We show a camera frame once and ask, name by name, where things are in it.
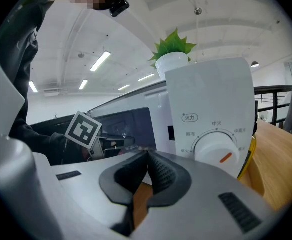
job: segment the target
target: ceiling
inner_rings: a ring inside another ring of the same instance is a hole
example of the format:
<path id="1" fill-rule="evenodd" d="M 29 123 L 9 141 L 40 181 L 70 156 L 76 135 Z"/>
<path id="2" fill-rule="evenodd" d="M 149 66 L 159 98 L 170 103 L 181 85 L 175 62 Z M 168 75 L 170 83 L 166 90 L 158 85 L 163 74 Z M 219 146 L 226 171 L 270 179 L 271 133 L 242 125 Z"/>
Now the ceiling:
<path id="1" fill-rule="evenodd" d="M 292 23 L 273 0 L 128 2 L 130 8 L 112 18 L 108 11 L 56 1 L 38 32 L 39 51 L 31 65 L 39 93 L 29 94 L 124 94 L 159 82 L 149 59 L 154 43 L 176 27 L 181 38 L 197 44 L 191 63 L 244 57 L 249 64 L 258 61 L 258 70 L 292 58 Z M 111 56 L 90 71 L 104 51 Z M 138 82 L 150 74 L 155 75 Z M 79 90 L 83 80 L 88 83 Z"/>

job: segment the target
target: railing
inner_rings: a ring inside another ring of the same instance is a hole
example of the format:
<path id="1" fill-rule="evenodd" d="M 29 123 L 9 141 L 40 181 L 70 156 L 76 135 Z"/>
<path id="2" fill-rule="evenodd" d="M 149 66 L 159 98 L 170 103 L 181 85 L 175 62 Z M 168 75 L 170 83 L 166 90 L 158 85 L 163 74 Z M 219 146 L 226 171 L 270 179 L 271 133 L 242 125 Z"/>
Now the railing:
<path id="1" fill-rule="evenodd" d="M 261 86 L 255 87 L 254 89 L 256 101 L 273 103 L 273 106 L 260 108 L 258 112 L 273 110 L 271 124 L 275 126 L 277 123 L 280 123 L 280 126 L 283 126 L 286 118 L 277 120 L 278 109 L 289 107 L 290 103 L 279 104 L 279 102 L 282 102 L 286 97 L 285 95 L 292 91 L 292 85 Z"/>

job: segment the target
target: white knob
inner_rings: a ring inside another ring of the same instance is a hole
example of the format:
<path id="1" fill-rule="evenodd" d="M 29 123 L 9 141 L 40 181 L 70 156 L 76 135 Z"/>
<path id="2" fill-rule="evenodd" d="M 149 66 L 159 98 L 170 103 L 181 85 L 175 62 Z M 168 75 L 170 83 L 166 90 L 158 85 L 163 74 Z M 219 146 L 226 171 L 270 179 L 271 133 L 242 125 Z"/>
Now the white knob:
<path id="1" fill-rule="evenodd" d="M 240 152 L 233 140 L 222 132 L 213 132 L 202 137 L 195 146 L 194 154 L 196 161 L 221 168 L 230 175 L 233 175 L 240 158 Z"/>

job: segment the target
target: wooden table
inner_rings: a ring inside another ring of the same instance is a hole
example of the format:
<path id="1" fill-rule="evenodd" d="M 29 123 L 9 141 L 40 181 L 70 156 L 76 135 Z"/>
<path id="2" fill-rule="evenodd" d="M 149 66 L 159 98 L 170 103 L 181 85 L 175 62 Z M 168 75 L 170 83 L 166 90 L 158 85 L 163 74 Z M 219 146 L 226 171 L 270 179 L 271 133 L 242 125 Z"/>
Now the wooden table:
<path id="1" fill-rule="evenodd" d="M 240 180 L 259 193 L 277 211 L 292 202 L 292 135 L 258 120 L 257 146 L 246 175 Z M 152 186 L 142 183 L 134 196 L 134 222 L 138 227 L 147 216 Z"/>

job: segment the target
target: black jacket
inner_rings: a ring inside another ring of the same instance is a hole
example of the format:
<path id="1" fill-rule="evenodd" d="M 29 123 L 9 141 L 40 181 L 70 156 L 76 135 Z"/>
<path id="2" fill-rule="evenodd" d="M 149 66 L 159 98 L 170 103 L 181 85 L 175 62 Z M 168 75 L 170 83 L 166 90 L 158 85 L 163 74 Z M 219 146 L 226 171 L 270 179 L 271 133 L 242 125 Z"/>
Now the black jacket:
<path id="1" fill-rule="evenodd" d="M 27 125 L 27 93 L 31 76 L 31 62 L 39 46 L 36 32 L 42 26 L 47 10 L 53 2 L 48 0 L 21 0 L 0 28 L 0 65 L 9 80 L 25 98 L 9 136 L 26 143 L 33 152 L 47 156 L 53 165 L 84 162 L 81 147 L 66 137 L 54 133 L 39 135 Z"/>

